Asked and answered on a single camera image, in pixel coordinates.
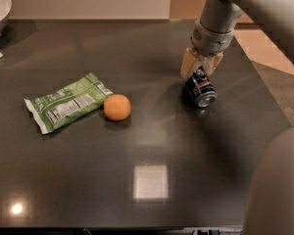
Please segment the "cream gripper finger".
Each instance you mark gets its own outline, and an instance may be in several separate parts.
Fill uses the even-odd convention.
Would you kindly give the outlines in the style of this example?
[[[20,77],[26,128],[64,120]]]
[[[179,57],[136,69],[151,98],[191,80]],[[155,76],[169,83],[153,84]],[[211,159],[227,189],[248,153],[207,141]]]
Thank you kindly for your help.
[[[223,53],[218,53],[215,56],[205,57],[204,58],[204,70],[207,76],[210,76],[214,73],[219,63],[223,58]]]
[[[180,76],[183,80],[187,80],[202,64],[203,60],[199,54],[193,48],[188,47],[183,55]]]

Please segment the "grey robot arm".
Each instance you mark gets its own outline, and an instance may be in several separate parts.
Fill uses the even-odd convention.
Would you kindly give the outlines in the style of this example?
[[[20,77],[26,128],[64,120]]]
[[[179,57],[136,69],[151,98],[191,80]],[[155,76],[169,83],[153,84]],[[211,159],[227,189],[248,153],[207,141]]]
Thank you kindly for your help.
[[[242,14],[294,65],[294,0],[207,0],[180,69],[199,108],[217,97],[209,76],[229,46]],[[255,169],[242,235],[294,235],[294,126],[273,139]]]

